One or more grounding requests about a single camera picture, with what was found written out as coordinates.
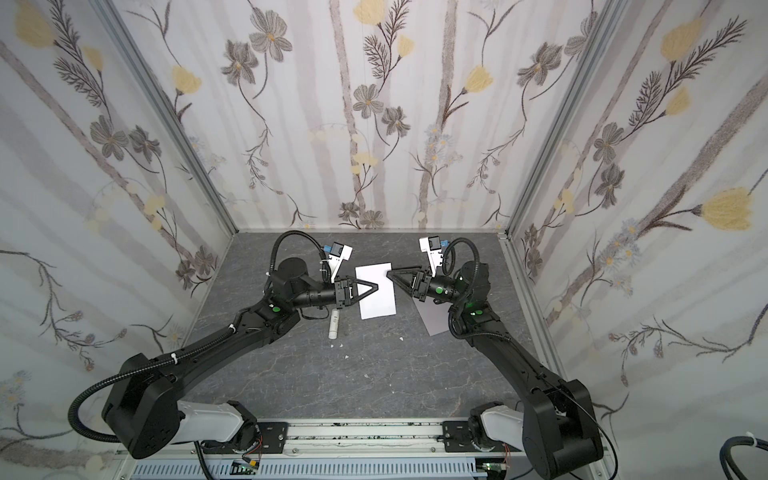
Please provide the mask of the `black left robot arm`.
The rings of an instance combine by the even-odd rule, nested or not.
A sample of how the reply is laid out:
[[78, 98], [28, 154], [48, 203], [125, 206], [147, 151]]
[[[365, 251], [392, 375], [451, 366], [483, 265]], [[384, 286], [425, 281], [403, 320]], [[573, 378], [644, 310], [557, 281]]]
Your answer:
[[185, 396], [239, 357], [285, 336], [300, 322], [302, 309], [352, 306], [377, 290], [377, 284], [352, 277], [317, 281], [302, 259], [288, 258], [272, 271], [264, 296], [240, 310], [229, 326], [169, 354], [128, 359], [102, 418], [135, 459], [191, 442], [250, 451], [262, 435], [256, 417], [241, 402], [191, 403]]

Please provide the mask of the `blue bordered letter paper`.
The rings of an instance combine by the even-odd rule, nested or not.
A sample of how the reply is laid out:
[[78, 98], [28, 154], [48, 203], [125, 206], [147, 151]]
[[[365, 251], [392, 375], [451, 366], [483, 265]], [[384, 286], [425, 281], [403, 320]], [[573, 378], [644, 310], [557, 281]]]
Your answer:
[[358, 266], [355, 268], [359, 293], [358, 303], [362, 320], [394, 316], [397, 313], [394, 284], [387, 277], [390, 263]]

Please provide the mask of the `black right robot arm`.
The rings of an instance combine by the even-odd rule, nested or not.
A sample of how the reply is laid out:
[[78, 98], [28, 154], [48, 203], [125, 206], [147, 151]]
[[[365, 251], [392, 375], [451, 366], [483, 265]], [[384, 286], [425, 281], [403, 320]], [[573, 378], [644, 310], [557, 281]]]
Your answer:
[[521, 450], [543, 479], [555, 479], [603, 458], [604, 447], [591, 397], [578, 380], [565, 381], [517, 340], [491, 307], [487, 264], [469, 261], [454, 276], [418, 267], [387, 277], [411, 297], [448, 305], [451, 334], [485, 355], [510, 383], [523, 409], [502, 402], [474, 408], [467, 420], [479, 448], [504, 443]]

